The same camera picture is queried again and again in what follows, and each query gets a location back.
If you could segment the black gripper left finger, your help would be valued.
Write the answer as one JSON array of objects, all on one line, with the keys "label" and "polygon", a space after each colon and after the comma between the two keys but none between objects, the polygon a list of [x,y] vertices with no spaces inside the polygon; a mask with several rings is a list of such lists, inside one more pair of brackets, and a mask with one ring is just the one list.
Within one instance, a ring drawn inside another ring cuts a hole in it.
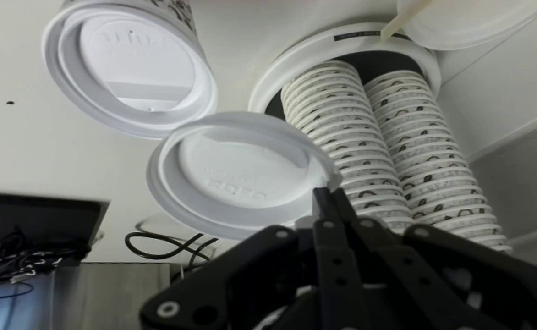
[{"label": "black gripper left finger", "polygon": [[260,230],[147,299],[141,330],[253,330],[314,283],[314,268],[308,230]]}]

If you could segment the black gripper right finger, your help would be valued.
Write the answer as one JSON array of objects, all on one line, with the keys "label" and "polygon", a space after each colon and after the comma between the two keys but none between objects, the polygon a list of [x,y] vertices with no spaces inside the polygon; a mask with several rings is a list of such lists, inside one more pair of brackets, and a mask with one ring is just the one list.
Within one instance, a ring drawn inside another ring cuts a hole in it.
[{"label": "black gripper right finger", "polygon": [[396,235],[317,189],[314,246],[328,330],[537,330],[537,266],[431,226]]}]

